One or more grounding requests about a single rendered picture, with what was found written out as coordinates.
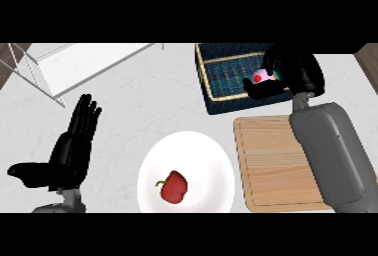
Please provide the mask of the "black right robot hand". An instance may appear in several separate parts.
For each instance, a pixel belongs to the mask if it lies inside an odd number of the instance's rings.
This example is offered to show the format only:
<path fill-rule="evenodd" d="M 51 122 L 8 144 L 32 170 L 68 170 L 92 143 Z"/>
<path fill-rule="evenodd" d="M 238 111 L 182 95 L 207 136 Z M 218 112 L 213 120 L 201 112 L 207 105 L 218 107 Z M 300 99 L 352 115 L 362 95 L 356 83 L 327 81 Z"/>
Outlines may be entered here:
<path fill-rule="evenodd" d="M 244 89 L 254 100 L 277 96 L 288 88 L 293 94 L 325 93 L 325 79 L 318 60 L 312 53 L 290 43 L 275 44 L 265 53 L 262 69 L 277 79 L 244 78 Z"/>

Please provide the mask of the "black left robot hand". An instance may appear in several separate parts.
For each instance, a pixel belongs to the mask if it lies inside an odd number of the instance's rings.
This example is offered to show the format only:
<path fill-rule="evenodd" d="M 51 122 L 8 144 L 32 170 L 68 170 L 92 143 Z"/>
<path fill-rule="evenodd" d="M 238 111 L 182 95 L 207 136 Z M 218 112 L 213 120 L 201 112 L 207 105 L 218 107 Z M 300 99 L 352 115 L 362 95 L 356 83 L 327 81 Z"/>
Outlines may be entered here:
<path fill-rule="evenodd" d="M 77 189 L 86 179 L 92 141 L 102 108 L 83 94 L 73 112 L 68 130 L 61 134 L 48 163 L 18 163 L 8 174 L 21 179 L 29 188 L 48 187 L 51 191 Z"/>

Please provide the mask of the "white oval plate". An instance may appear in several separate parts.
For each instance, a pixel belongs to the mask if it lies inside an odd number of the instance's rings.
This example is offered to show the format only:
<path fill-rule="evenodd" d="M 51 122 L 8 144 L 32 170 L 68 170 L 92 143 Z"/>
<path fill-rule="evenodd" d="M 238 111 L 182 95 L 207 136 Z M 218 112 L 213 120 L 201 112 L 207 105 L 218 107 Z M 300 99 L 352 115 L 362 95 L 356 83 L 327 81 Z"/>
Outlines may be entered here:
<path fill-rule="evenodd" d="M 161 198 L 164 181 L 178 171 L 188 181 L 184 200 Z M 235 174 L 228 154 L 203 133 L 182 131 L 153 147 L 139 171 L 138 202 L 142 212 L 229 212 L 235 196 Z"/>

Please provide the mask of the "pink cupcake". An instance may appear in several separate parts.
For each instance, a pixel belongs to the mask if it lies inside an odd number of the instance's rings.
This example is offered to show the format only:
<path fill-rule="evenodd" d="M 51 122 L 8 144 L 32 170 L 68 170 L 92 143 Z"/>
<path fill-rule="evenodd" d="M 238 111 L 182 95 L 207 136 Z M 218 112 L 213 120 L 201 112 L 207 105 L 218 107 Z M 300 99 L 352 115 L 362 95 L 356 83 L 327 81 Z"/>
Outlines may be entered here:
<path fill-rule="evenodd" d="M 259 84 L 262 83 L 263 81 L 268 81 L 268 80 L 278 80 L 280 77 L 278 77 L 278 74 L 274 73 L 272 75 L 268 74 L 268 71 L 265 69 L 259 69 L 254 74 L 253 74 L 253 78 L 252 78 L 252 81 L 254 84 Z"/>

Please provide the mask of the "red bell pepper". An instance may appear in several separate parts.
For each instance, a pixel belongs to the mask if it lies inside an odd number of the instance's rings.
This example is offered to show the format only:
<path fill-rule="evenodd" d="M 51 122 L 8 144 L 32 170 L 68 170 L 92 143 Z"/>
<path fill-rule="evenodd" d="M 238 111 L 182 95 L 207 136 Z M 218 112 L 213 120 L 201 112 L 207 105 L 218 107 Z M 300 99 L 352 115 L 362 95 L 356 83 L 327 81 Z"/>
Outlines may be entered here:
<path fill-rule="evenodd" d="M 184 175 L 173 170 L 166 180 L 160 180 L 156 185 L 161 187 L 161 198 L 172 204 L 179 204 L 184 201 L 188 192 L 188 181 Z"/>

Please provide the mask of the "dark blue wicker basket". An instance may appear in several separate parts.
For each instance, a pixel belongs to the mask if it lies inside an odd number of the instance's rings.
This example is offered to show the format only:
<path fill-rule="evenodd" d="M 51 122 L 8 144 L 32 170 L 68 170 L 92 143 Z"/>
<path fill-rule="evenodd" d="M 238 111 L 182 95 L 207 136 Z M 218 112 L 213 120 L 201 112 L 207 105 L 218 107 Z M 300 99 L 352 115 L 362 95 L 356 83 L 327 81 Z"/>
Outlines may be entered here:
<path fill-rule="evenodd" d="M 260 69 L 266 50 L 274 43 L 197 43 L 195 64 L 204 102 L 210 115 L 223 114 L 293 99 L 288 88 L 262 100 L 254 100 L 244 89 L 244 78 Z"/>

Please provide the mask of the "pale wooden cutting board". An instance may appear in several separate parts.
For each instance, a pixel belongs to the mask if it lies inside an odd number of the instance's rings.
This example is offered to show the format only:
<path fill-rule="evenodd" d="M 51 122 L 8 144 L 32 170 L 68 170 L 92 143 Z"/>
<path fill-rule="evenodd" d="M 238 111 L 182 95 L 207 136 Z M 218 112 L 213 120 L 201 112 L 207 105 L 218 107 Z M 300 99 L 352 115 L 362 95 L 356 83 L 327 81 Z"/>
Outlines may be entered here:
<path fill-rule="evenodd" d="M 330 210 L 288 117 L 237 118 L 234 133 L 247 208 L 253 212 Z"/>

